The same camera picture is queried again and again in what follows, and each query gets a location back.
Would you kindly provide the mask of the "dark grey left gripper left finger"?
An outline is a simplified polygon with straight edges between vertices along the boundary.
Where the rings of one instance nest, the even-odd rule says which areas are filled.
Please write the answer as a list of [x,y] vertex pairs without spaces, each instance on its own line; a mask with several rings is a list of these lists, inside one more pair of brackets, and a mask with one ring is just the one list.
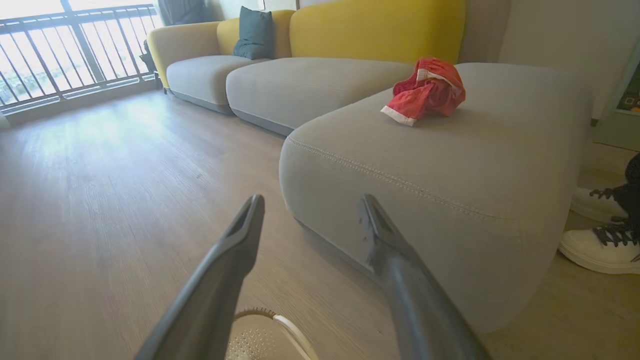
[[158,321],[137,360],[223,360],[243,281],[258,257],[265,199],[254,194]]

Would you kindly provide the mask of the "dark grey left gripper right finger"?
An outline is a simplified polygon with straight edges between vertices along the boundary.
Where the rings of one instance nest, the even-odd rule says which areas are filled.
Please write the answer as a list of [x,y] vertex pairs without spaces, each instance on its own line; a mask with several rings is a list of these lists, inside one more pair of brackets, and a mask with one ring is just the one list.
[[366,262],[384,290],[403,360],[489,360],[490,354],[377,198],[364,194],[359,221]]

